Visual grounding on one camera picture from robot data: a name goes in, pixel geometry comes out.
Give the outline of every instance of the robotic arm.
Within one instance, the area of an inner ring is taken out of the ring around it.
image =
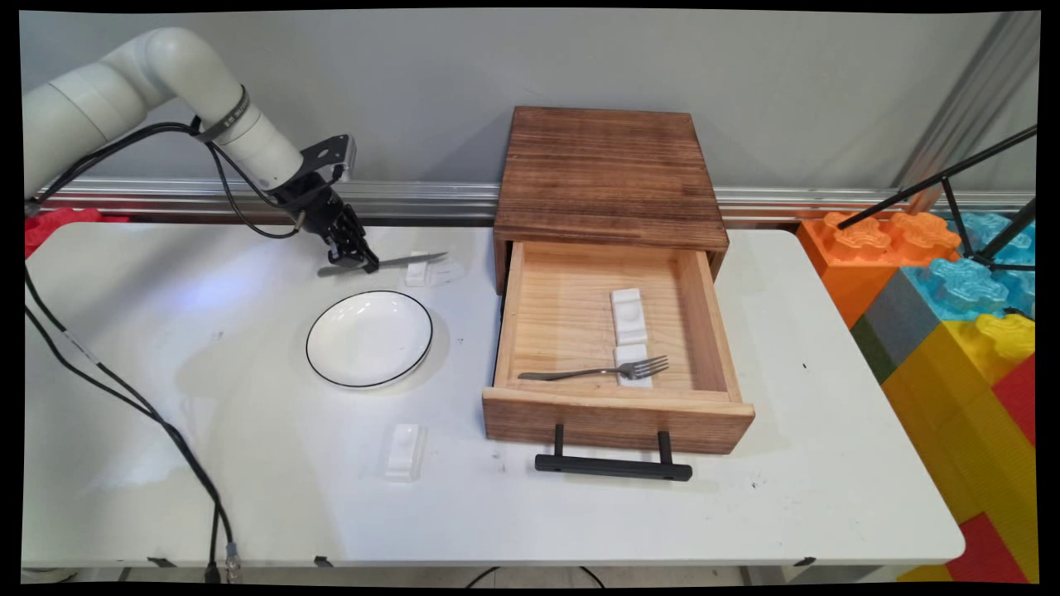
[[[196,113],[202,126],[196,138],[215,143],[292,218],[304,217],[303,227],[330,246],[332,264],[378,268],[353,208],[318,173],[352,164],[352,137],[299,152],[250,102],[216,52],[186,29],[144,33],[22,97],[23,198],[173,98]]]

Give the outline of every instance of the fork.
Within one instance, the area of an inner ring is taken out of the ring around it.
[[[625,363],[615,368],[588,368],[585,370],[572,370],[569,372],[524,372],[519,374],[519,379],[555,381],[558,379],[569,379],[571,376],[581,376],[583,374],[618,373],[631,381],[635,381],[637,379],[654,376],[668,368],[670,367],[667,365],[666,356],[655,356],[654,358]]]

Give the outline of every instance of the drawer handle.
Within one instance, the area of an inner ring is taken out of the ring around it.
[[[647,478],[650,480],[675,480],[687,483],[692,477],[692,467],[674,463],[670,452],[670,433],[659,431],[659,463],[654,461],[629,461],[624,459],[599,459],[596,457],[570,457],[563,455],[563,424],[555,425],[555,453],[538,454],[533,467],[538,472],[566,472],[568,474],[591,474],[595,476],[617,476],[620,478]]]

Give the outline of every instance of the plate rim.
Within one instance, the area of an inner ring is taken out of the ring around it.
[[[329,379],[324,373],[322,373],[319,370],[317,370],[317,367],[313,366],[313,358],[310,357],[310,337],[313,336],[313,330],[317,328],[317,323],[320,322],[320,319],[323,318],[324,315],[326,315],[329,312],[331,312],[332,309],[334,309],[335,306],[341,304],[342,302],[346,302],[350,298],[356,298],[357,296],[360,296],[363,294],[381,294],[381,293],[400,294],[400,295],[408,298],[409,300],[416,302],[417,305],[419,305],[421,309],[423,309],[423,314],[427,315],[427,326],[428,326],[428,328],[430,330],[430,333],[427,335],[427,345],[426,345],[426,347],[424,347],[423,353],[420,354],[420,357],[416,358],[416,362],[412,363],[408,368],[406,368],[405,370],[403,370],[403,371],[399,372],[398,374],[391,376],[390,379],[387,379],[386,381],[379,381],[378,383],[371,383],[369,385],[347,385],[346,383],[339,383],[338,381],[334,381],[332,379]],[[417,300],[416,298],[409,296],[408,294],[405,294],[404,292],[398,292],[398,291],[394,291],[394,290],[366,290],[365,292],[358,292],[356,294],[351,294],[351,295],[347,296],[346,298],[342,298],[342,299],[334,302],[332,305],[330,305],[326,309],[324,309],[324,311],[322,313],[320,313],[319,315],[317,315],[317,318],[313,321],[313,325],[310,326],[310,332],[305,334],[305,362],[310,363],[310,368],[313,369],[313,372],[316,372],[321,379],[323,379],[324,381],[326,381],[329,383],[333,383],[335,385],[338,385],[339,387],[350,387],[350,388],[353,388],[353,389],[365,389],[367,387],[375,387],[375,386],[378,386],[378,385],[383,385],[383,384],[389,383],[389,382],[393,381],[394,379],[398,379],[399,376],[405,374],[406,372],[408,372],[408,371],[412,370],[413,368],[416,368],[417,366],[419,366],[420,363],[423,362],[423,358],[427,355],[427,352],[430,351],[430,344],[434,341],[434,339],[435,339],[435,320],[430,318],[430,312],[427,310],[426,306],[423,305],[423,302],[420,302],[419,300]]]

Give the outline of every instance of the white table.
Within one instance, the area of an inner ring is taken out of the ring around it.
[[[533,456],[551,445],[485,439],[480,392],[500,308],[487,228],[369,230],[384,259],[449,250],[463,276],[427,288],[405,288],[403,269],[318,279],[319,239],[235,226],[74,224],[29,266],[59,320],[183,431],[248,566],[317,556],[337,565],[959,556],[956,524],[795,236],[729,233],[719,301],[758,417],[728,456],[675,454],[694,469],[687,484],[535,472]],[[423,302],[434,346],[395,385],[331,385],[306,363],[306,333],[329,305],[372,288]],[[211,503],[170,439],[63,369],[25,329],[22,564],[204,565]],[[413,484],[383,477],[400,422],[428,428]]]

